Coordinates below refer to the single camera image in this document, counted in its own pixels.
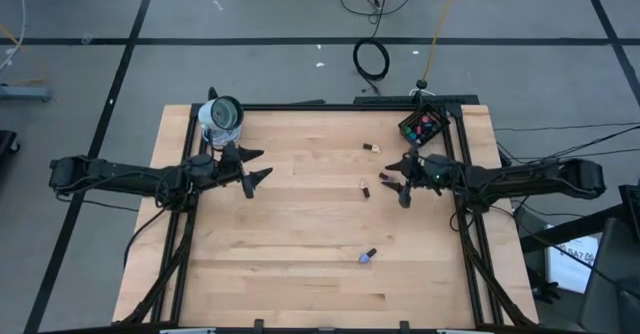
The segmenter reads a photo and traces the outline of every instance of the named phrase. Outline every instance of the wooden tabletop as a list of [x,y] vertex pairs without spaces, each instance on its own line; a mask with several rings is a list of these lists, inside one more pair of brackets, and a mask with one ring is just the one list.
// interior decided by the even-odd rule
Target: wooden tabletop
[[[180,161],[189,110],[165,107],[152,167]],[[499,166],[487,107],[463,111],[473,163]],[[402,209],[377,178],[407,150],[397,128],[407,115],[245,112],[240,145],[265,150],[245,167],[274,171],[254,199],[245,199],[239,185],[200,196],[179,324],[249,327],[259,318],[267,327],[396,328],[408,320],[412,328],[473,328],[460,238],[449,228],[453,196],[415,189],[411,208]],[[453,141],[461,158],[455,134]],[[365,142],[382,153],[363,150]],[[441,136],[422,151],[444,154]],[[369,183],[369,199],[361,180]],[[497,205],[510,209],[506,200]],[[156,212],[153,200],[143,199],[136,226]],[[168,222],[166,215],[133,245],[114,319],[128,315],[157,278]],[[537,321],[514,221],[496,210],[485,214],[485,226],[496,278]],[[371,262],[358,263],[371,248],[378,251]],[[491,322],[479,275],[478,282]]]

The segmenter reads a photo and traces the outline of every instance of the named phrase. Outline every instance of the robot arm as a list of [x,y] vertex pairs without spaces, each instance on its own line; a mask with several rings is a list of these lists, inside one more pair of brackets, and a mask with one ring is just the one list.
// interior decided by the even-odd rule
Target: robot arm
[[581,159],[548,159],[510,168],[485,169],[466,166],[444,156],[420,157],[406,154],[386,167],[400,171],[405,185],[384,183],[400,195],[400,205],[411,203],[411,188],[425,187],[441,195],[449,189],[463,197],[469,209],[485,212],[498,199],[527,195],[562,193],[574,198],[594,199],[606,187],[602,167]]
[[153,196],[168,210],[184,210],[192,192],[242,182],[247,198],[253,198],[256,186],[272,168],[245,175],[242,163],[261,156],[262,150],[247,150],[229,142],[220,160],[208,154],[197,155],[180,165],[162,169],[111,163],[86,156],[65,157],[51,162],[49,186],[58,195],[70,195],[89,189]]

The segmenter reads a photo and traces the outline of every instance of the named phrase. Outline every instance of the black basket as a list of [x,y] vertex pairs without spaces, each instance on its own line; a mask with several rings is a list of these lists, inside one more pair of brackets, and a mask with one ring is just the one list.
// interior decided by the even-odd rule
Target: black basket
[[400,122],[398,128],[400,128],[400,135],[407,139],[411,145],[419,148],[440,134],[447,125],[449,125],[449,120],[441,111],[430,104],[424,104]]

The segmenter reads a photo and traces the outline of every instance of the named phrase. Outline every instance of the wire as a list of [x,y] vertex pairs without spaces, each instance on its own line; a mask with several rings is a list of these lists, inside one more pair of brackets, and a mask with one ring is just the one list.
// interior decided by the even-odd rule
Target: wire
[[520,164],[525,164],[523,161],[520,161],[519,159],[521,158],[516,158],[513,154],[511,154],[511,152],[509,150],[507,150],[507,148],[504,147],[504,145],[500,144],[499,141],[496,141],[496,144],[498,144],[498,146],[504,150],[504,152],[513,160],[517,161]]
[[493,131],[512,131],[512,132],[526,132],[526,131],[542,131],[542,130],[565,130],[565,129],[582,129],[582,128],[600,128],[609,126],[627,126],[638,125],[640,122],[627,122],[627,123],[606,123],[606,124],[588,124],[588,125],[568,125],[559,127],[541,127],[541,128],[494,128]]
[[[387,0],[382,0],[382,6],[380,6],[380,12],[381,13],[384,12],[384,5],[385,5],[386,2],[387,2]],[[373,37],[375,37],[376,34],[378,33],[378,28],[380,28],[380,22],[382,21],[381,18],[382,18],[382,16],[378,17],[378,20],[377,20],[377,23],[376,23],[376,29],[373,31],[373,34],[371,34],[371,38],[369,38],[369,39],[373,39]]]
[[[384,5],[385,5],[386,2],[387,2],[387,0],[382,0],[382,6],[380,7],[381,8],[380,9],[381,12],[384,11]],[[391,64],[390,58],[389,58],[389,52],[387,51],[387,49],[384,47],[384,45],[382,45],[382,43],[380,43],[380,42],[378,42],[378,41],[373,39],[376,36],[376,34],[378,33],[378,28],[380,28],[380,22],[381,22],[381,20],[380,20],[380,18],[378,18],[378,21],[376,23],[376,28],[375,28],[375,30],[373,31],[373,34],[371,34],[370,37],[362,38],[362,39],[360,39],[360,40],[358,40],[356,42],[356,45],[353,47],[353,55],[352,55],[353,56],[353,64],[356,66],[356,70],[358,71],[358,74],[360,74],[362,79],[364,79],[371,86],[371,88],[373,89],[374,93],[376,93],[377,95],[381,95],[380,94],[380,90],[372,82],[384,79],[384,77],[386,77],[387,73],[389,72],[389,65]],[[382,56],[384,58],[384,69],[382,69],[382,72],[380,72],[379,74],[368,73],[360,65],[360,61],[358,60],[358,51],[360,50],[360,47],[363,44],[372,44],[382,54]]]
[[570,153],[576,152],[576,151],[578,151],[578,150],[582,150],[582,149],[587,148],[587,147],[590,147],[590,146],[592,146],[592,145],[595,145],[595,144],[599,144],[599,143],[605,142],[605,141],[607,141],[607,140],[609,140],[609,139],[613,139],[613,138],[615,138],[615,137],[617,137],[617,136],[619,136],[619,135],[622,135],[622,134],[624,134],[624,133],[628,133],[628,132],[633,131],[633,130],[636,130],[636,129],[640,129],[640,125],[634,126],[633,128],[628,128],[628,129],[625,129],[625,130],[619,131],[619,132],[617,132],[617,133],[609,134],[609,135],[607,135],[607,136],[604,136],[604,137],[601,137],[601,138],[598,138],[598,139],[592,140],[592,141],[590,141],[590,142],[588,142],[588,143],[586,143],[586,144],[572,146],[572,147],[570,147],[570,148],[568,148],[568,149],[561,150],[561,151],[559,151],[559,152],[556,152],[556,153],[554,153],[554,154],[549,155],[548,157],[545,157],[545,158],[542,158],[542,159],[538,159],[538,160],[545,160],[545,159],[557,158],[557,157],[560,157],[560,156],[564,156],[564,155],[566,155],[566,154],[570,154]]
[[[456,214],[457,212],[454,212],[449,217],[449,228],[451,228],[451,230],[457,233],[460,230],[453,227],[453,218],[456,216]],[[471,220],[469,220],[469,222],[467,223],[467,229],[471,228],[471,225],[473,225],[473,222],[475,221],[475,219],[476,219],[475,215],[471,216]]]
[[522,199],[520,205],[518,205],[518,207],[514,210],[514,213],[517,213],[523,206],[525,206],[525,202],[529,200],[529,197],[531,197],[531,195],[527,195],[526,197],[524,197],[524,199]]
[[517,225],[519,228],[522,228],[524,231],[526,231],[526,232],[527,232],[527,233],[528,233],[532,238],[534,238],[535,240],[539,241],[540,243],[542,243],[542,244],[544,244],[544,245],[546,245],[546,246],[548,246],[548,247],[550,247],[550,248],[554,248],[554,249],[556,249],[557,251],[561,252],[562,254],[564,254],[564,255],[568,256],[569,258],[571,258],[571,259],[573,259],[573,260],[577,261],[578,263],[582,264],[583,266],[585,266],[585,267],[589,268],[592,272],[594,272],[594,273],[598,274],[598,275],[599,275],[602,279],[604,279],[606,282],[608,282],[609,284],[613,285],[617,290],[627,292],[629,295],[631,295],[631,296],[633,296],[634,298],[636,298],[636,299],[640,300],[640,295],[639,295],[639,294],[634,293],[634,292],[632,292],[632,291],[629,291],[628,289],[622,289],[622,288],[620,288],[620,286],[618,285],[618,283],[616,283],[616,281],[615,281],[615,280],[613,280],[613,279],[609,278],[607,275],[605,275],[604,273],[602,273],[600,270],[598,270],[598,269],[594,268],[593,266],[589,265],[588,263],[586,263],[586,262],[584,262],[584,261],[582,261],[582,260],[580,260],[580,259],[576,258],[576,257],[575,257],[575,256],[573,256],[571,253],[569,253],[568,251],[566,251],[566,250],[564,250],[564,249],[560,248],[559,246],[557,246],[557,245],[552,245],[552,244],[551,244],[551,243],[549,243],[548,241],[546,241],[546,240],[544,240],[544,239],[540,238],[538,235],[536,235],[535,233],[533,233],[533,232],[532,232],[531,230],[529,230],[527,227],[525,227],[524,225],[522,225],[522,220],[518,220],[518,218],[515,218],[515,217],[514,217],[511,213],[509,213],[508,211],[506,211],[506,210],[504,210],[504,209],[502,209],[502,208],[499,208],[499,207],[497,207],[497,206],[494,206],[494,205],[492,205],[491,207],[493,207],[493,208],[495,208],[495,209],[498,209],[498,210],[502,211],[503,213],[505,213],[505,214],[509,215],[511,218],[513,218],[513,219],[514,219],[514,221],[516,222],[516,225]]
[[129,243],[127,243],[127,248],[124,250],[124,263],[122,264],[123,267],[127,266],[127,259],[129,258],[129,250],[131,250],[131,245],[133,245],[133,242],[136,240],[138,235],[140,235],[140,233],[142,233],[143,230],[145,230],[149,225],[151,225],[151,223],[153,223],[156,219],[158,219],[160,215],[162,215],[162,213],[164,213],[165,211],[166,209],[162,208],[156,215],[151,217],[151,219],[147,220],[146,223],[144,223],[140,228],[138,228],[138,230],[135,231],[135,233],[133,233],[133,236],[131,237],[131,239],[129,239]]
[[424,70],[424,75],[422,76],[422,80],[425,82],[429,77],[429,71],[431,70],[431,62],[433,60],[433,55],[436,51],[436,41],[438,40],[438,36],[440,35],[440,29],[444,25],[445,20],[447,19],[447,15],[449,14],[449,9],[451,9],[451,3],[453,0],[447,0],[444,8],[442,8],[442,14],[440,15],[440,22],[436,27],[436,33],[433,35],[433,40],[431,41],[431,49],[429,50],[429,59],[427,60],[427,68]]
[[17,82],[11,83],[11,86],[23,86],[23,85],[30,85],[30,84],[37,84],[37,83],[43,83],[46,81],[47,78],[47,73],[48,73],[48,68],[47,68],[47,64],[45,64],[44,61],[42,61],[42,59],[40,59],[40,57],[38,57],[36,54],[32,53],[31,51],[27,50],[27,48],[24,45],[21,45],[20,42],[18,41],[18,39],[16,39],[13,34],[11,34],[11,32],[3,27],[2,25],[0,25],[0,31],[4,34],[4,36],[6,36],[9,40],[11,40],[13,42],[13,44],[15,44],[16,46],[19,46],[20,48],[22,48],[22,50],[31,55],[36,63],[38,64],[38,66],[40,66],[40,69],[42,69],[42,73],[43,73],[43,77],[42,78],[33,78],[33,79],[24,79],[24,80],[19,80]]
[[[159,178],[158,176],[155,176],[155,175],[152,175],[152,174],[149,174],[149,173],[145,173],[145,172],[131,172],[131,173],[125,173],[125,174],[120,174],[120,175],[114,175],[114,176],[108,177],[108,178],[106,178],[106,179],[103,179],[103,180],[97,181],[97,182],[95,182],[95,183],[93,183],[93,184],[90,184],[90,185],[88,185],[88,186],[86,186],[86,187],[83,187],[83,188],[80,188],[80,189],[77,189],[77,190],[68,191],[67,193],[69,193],[69,194],[83,193],[83,192],[86,192],[86,191],[87,191],[87,190],[89,190],[89,189],[93,189],[93,188],[95,188],[95,187],[98,187],[98,186],[100,186],[100,185],[103,185],[103,184],[105,184],[105,183],[108,183],[108,182],[109,182],[109,181],[111,181],[111,180],[119,179],[119,178],[124,178],[124,177],[128,177],[128,176],[131,176],[131,175],[147,176],[147,177],[150,177],[150,178],[155,178],[155,179],[160,180],[160,178]],[[91,177],[83,177],[82,179],[80,179],[80,180],[78,180],[78,181],[74,182],[73,184],[67,185],[67,186],[65,186],[65,187],[58,188],[58,190],[67,189],[67,188],[73,187],[73,186],[77,185],[78,183],[80,183],[80,182],[82,182],[82,181],[84,181],[84,180],[90,179],[90,178],[91,178]]]
[[[63,202],[63,203],[71,203],[71,199],[65,199],[60,194],[56,194],[56,199],[61,201],[61,202]],[[105,207],[105,208],[126,210],[126,211],[130,211],[130,212],[134,212],[134,213],[138,212],[138,209],[129,208],[129,207],[123,207],[123,206],[119,206],[119,205],[105,204],[105,203],[100,203],[100,202],[93,201],[93,200],[83,200],[82,202],[85,203],[85,204],[93,204],[93,205],[97,205],[97,206],[101,206],[101,207]]]
[[376,8],[376,10],[373,13],[363,13],[363,12],[359,12],[357,10],[350,9],[349,7],[346,6],[346,4],[344,3],[344,0],[340,0],[340,3],[342,4],[342,7],[345,10],[347,10],[348,12],[350,12],[350,13],[353,13],[353,14],[356,14],[356,15],[364,15],[364,16],[368,16],[368,17],[378,17],[378,20],[380,20],[380,17],[382,17],[383,15],[393,14],[393,13],[397,12],[398,10],[402,9],[409,2],[409,0],[404,0],[402,2],[402,4],[400,4],[397,8],[385,13],[385,12],[383,12],[382,9],[378,10],[378,6],[375,5],[375,2],[377,0],[373,0],[373,1],[372,0],[367,0],[367,1],[370,4],[372,4],[373,7]]
[[[618,154],[618,153],[628,153],[628,152],[635,152],[635,151],[640,151],[640,148],[631,148],[631,149],[620,149],[620,150],[612,150],[612,151],[606,151],[606,152],[597,152],[597,153],[590,153],[590,154],[577,154],[577,155],[563,155],[563,158],[583,158],[583,157],[590,157],[590,156],[600,156],[600,155],[609,155],[609,154]],[[540,160],[540,159],[544,159],[544,157],[518,157],[518,159],[522,159],[522,160]]]
[[22,41],[24,40],[25,32],[27,30],[27,5],[25,3],[25,0],[20,0],[20,4],[22,6],[22,29],[20,30],[20,40],[18,41],[18,44],[16,44],[15,48],[11,51],[11,53],[9,53],[4,62],[0,64],[0,73],[2,73],[2,71],[7,67],[9,62],[11,62],[13,56],[16,55],[16,53],[20,49]]
[[576,218],[583,218],[583,217],[584,217],[584,215],[580,215],[580,214],[573,214],[573,213],[552,213],[552,214],[549,214],[549,213],[543,213],[543,212],[541,212],[541,211],[539,211],[539,210],[537,210],[537,209],[534,209],[534,208],[530,207],[528,204],[525,204],[525,203],[524,203],[524,201],[519,202],[519,201],[517,201],[517,200],[514,200],[514,202],[516,202],[516,203],[520,203],[520,206],[522,206],[522,207],[526,208],[526,209],[527,209],[527,210],[529,210],[530,212],[533,212],[533,213],[536,213],[536,214],[539,214],[539,215],[542,215],[542,216],[547,216],[547,217],[554,217],[554,216],[573,216],[573,217],[576,217]]
[[417,89],[417,88],[409,90],[409,96],[414,96],[417,91],[420,91],[420,93],[425,93],[425,94],[428,94],[428,95],[431,95],[431,96],[437,96],[436,94],[434,94],[434,93],[432,93],[432,92],[430,92],[430,91],[428,91],[426,89]]

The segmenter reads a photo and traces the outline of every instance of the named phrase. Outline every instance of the gray floor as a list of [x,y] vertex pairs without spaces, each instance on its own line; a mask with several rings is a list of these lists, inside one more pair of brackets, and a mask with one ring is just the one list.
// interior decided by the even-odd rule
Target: gray floor
[[[221,9],[214,4],[217,1]],[[358,0],[346,0],[358,7]],[[402,0],[389,0],[395,7]],[[379,35],[433,34],[445,0],[411,0],[385,17]],[[620,37],[640,37],[640,0],[602,0]],[[0,0],[0,25],[19,33],[19,0]],[[126,38],[140,0],[27,0],[28,37]],[[152,0],[141,37],[259,38],[361,37],[373,27],[345,12],[338,0]],[[445,37],[604,38],[589,0],[455,0]],[[428,47],[389,45],[391,70],[384,95],[413,88]],[[0,47],[4,53],[9,47]],[[48,64],[54,100],[0,102],[0,128],[19,133],[22,151],[13,158],[0,190],[0,329],[22,331],[67,206],[47,187],[48,163],[86,153],[124,47],[31,46]],[[148,164],[162,107],[203,101],[210,85],[243,102],[287,103],[323,98],[348,103],[366,88],[351,61],[351,45],[138,46],[111,119],[101,156]],[[625,48],[640,66],[640,48]],[[374,71],[377,53],[361,61]],[[16,56],[2,82],[39,76],[26,53]],[[613,50],[560,46],[440,46],[430,77],[437,94],[477,94],[490,106],[494,127],[534,127],[640,120]],[[516,155],[555,152],[617,128],[498,132]],[[616,138],[594,151],[639,147],[640,133]],[[611,188],[594,201],[562,196],[532,198],[548,212],[589,213],[619,202],[615,187],[636,183],[637,153],[594,157]],[[111,203],[136,206],[139,199],[91,193]],[[85,205],[54,288],[41,330],[110,322],[122,275],[122,253],[132,233],[133,213]]]

